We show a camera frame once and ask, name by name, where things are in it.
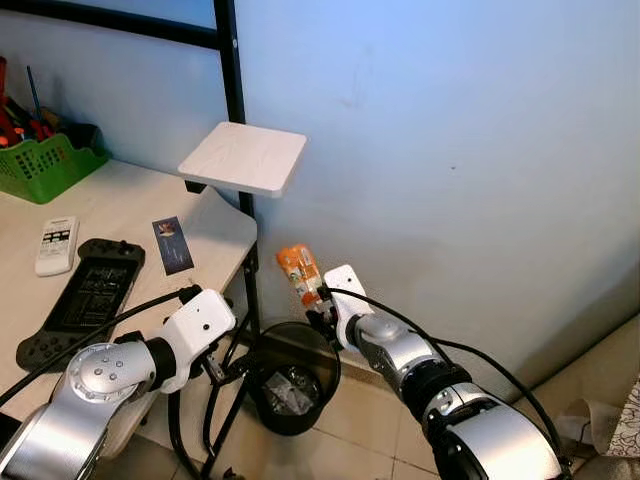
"white remote control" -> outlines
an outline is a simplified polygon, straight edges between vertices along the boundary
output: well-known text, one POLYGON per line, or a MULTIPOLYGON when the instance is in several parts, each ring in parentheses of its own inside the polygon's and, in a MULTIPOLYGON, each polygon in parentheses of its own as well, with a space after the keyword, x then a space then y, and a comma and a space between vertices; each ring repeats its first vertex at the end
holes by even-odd
POLYGON ((76 217, 53 218, 44 224, 36 258, 36 275, 48 277, 71 270, 77 233, 76 217))

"remote control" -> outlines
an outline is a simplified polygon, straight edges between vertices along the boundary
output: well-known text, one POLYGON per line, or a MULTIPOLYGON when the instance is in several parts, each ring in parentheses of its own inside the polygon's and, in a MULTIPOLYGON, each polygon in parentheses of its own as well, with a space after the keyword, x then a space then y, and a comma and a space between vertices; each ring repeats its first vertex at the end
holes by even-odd
POLYGON ((44 224, 36 258, 36 275, 48 277, 71 270, 77 233, 76 217, 53 218, 44 224))
MULTIPOLYGON (((118 315, 145 257, 138 245, 97 238, 80 245, 78 255, 80 265, 44 325, 18 345, 16 362, 24 370, 42 365, 118 315)), ((107 341, 112 330, 94 337, 88 344, 107 341)), ((62 372, 74 354, 56 363, 49 372, 62 372)))

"small card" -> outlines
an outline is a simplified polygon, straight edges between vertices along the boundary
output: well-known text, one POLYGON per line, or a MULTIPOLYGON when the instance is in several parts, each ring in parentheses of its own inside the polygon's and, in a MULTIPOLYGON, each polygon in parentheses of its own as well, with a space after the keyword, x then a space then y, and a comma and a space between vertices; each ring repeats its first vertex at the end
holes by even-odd
POLYGON ((178 217, 158 220, 152 225, 167 275, 193 268, 193 260, 191 260, 178 217))

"trash can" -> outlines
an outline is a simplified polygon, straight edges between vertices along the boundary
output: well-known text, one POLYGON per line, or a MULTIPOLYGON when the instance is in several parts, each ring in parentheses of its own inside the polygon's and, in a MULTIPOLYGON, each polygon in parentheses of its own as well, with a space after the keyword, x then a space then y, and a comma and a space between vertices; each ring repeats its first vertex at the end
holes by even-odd
POLYGON ((309 430, 340 382, 337 351, 306 323, 265 330, 252 349, 245 378, 262 423, 280 435, 309 430))

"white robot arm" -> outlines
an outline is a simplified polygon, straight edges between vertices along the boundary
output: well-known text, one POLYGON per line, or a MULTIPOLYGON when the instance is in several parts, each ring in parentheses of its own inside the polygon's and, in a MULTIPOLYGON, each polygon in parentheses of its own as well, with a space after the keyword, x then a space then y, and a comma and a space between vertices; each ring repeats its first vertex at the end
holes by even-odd
POLYGON ((0 478, 86 478, 117 410, 150 390, 181 389, 193 361, 234 325, 222 295, 204 290, 146 341, 84 348, 69 362, 51 403, 36 410, 0 454, 0 478))
MULTIPOLYGON (((325 274, 331 288, 364 295, 349 265, 325 274)), ((332 294, 336 336, 359 351, 407 405, 443 480, 570 479, 547 437, 524 415, 475 385, 469 373, 407 324, 361 299, 332 294)))

